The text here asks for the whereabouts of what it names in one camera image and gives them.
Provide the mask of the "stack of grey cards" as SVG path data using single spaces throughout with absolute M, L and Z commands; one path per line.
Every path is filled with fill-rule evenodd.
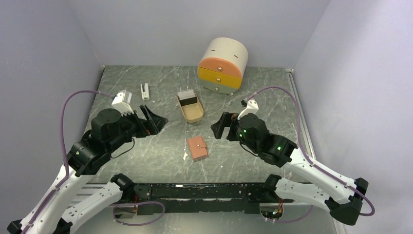
M 181 106 L 195 104 L 198 101 L 197 95 L 192 89 L 178 92 L 177 98 Z

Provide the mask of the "pink card holder wallet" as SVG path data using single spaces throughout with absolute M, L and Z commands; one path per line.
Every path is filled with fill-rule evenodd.
M 202 136 L 189 138 L 187 143 L 193 161 L 200 161 L 209 157 L 208 147 Z

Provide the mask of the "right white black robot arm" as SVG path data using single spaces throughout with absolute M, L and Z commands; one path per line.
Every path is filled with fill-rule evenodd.
M 311 160 L 296 143 L 271 133 L 266 123 L 255 114 L 238 117 L 237 114 L 224 112 L 210 128 L 214 137 L 220 139 L 226 127 L 229 128 L 227 140 L 239 142 L 264 162 L 308 181 L 303 184 L 271 175 L 267 179 L 268 185 L 263 188 L 263 196 L 267 201 L 274 202 L 281 198 L 305 202 L 326 210 L 332 218 L 343 224 L 356 224 L 362 215 L 363 201 L 366 200 L 367 180 L 346 177 Z

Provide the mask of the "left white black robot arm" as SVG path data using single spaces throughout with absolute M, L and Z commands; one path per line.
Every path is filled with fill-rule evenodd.
M 92 119 L 91 128 L 64 158 L 59 173 L 41 201 L 23 219 L 12 221 L 11 234 L 72 234 L 88 219 L 114 203 L 135 199 L 134 182 L 124 174 L 114 175 L 98 192 L 70 206 L 78 191 L 112 159 L 125 143 L 161 132 L 168 120 L 146 105 L 140 118 L 132 109 L 108 108 Z

